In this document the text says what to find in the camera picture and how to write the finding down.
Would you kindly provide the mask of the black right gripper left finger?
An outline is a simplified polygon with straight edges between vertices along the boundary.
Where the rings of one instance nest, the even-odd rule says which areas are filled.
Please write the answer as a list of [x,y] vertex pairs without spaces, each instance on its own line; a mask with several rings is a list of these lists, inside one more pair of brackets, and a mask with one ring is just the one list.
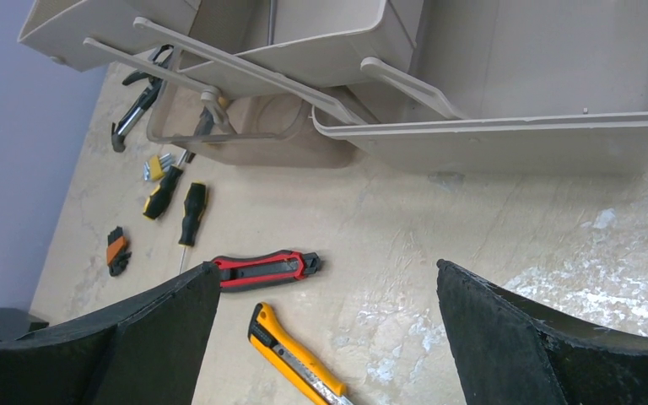
[[188,404],[220,296],[209,262],[85,316],[0,341],[0,404]]

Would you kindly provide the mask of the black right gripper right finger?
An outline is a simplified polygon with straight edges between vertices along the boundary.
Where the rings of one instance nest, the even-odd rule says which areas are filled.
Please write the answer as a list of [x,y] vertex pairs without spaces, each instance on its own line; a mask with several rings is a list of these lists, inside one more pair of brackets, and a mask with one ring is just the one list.
[[648,337],[581,320],[439,260],[445,333],[469,404],[648,404]]

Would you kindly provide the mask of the beige translucent tool box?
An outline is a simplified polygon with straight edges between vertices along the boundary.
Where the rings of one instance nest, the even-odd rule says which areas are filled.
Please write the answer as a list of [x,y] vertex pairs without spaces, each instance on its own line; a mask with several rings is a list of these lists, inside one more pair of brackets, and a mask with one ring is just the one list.
[[200,95],[220,137],[175,143],[288,165],[218,97],[292,95],[325,143],[399,170],[621,175],[648,167],[648,1],[37,1],[19,42]]

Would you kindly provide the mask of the red black utility knife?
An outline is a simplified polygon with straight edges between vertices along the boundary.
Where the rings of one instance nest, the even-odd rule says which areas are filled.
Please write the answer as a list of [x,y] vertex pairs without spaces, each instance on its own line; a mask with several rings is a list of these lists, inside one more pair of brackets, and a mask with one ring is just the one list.
[[217,256],[212,263],[220,271],[220,288],[225,293],[298,282],[317,273],[322,265],[315,252],[289,250],[249,258]]

